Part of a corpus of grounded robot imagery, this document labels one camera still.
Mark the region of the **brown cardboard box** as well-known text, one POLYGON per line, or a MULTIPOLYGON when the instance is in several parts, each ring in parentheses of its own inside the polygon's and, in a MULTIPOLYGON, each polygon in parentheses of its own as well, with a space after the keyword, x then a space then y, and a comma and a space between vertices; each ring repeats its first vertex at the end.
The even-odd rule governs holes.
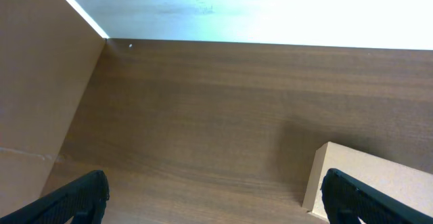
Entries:
POLYGON ((432 175, 328 142, 316 152, 302 207, 311 215, 327 220, 321 184, 326 172, 338 169, 399 202, 432 216, 432 175))

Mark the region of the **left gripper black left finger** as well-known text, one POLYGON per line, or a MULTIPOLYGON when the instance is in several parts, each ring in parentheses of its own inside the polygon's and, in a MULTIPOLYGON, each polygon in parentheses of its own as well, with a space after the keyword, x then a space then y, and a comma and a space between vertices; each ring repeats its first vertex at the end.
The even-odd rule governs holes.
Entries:
POLYGON ((110 190, 106 175, 95 170, 1 218, 1 224, 101 224, 110 190))

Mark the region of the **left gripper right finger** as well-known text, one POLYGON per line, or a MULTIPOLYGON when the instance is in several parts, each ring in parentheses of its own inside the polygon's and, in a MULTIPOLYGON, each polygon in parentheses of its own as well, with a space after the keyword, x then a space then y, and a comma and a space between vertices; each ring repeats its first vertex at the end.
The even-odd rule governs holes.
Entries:
POLYGON ((432 217, 338 169, 327 171, 321 193, 330 224, 432 224, 432 217))

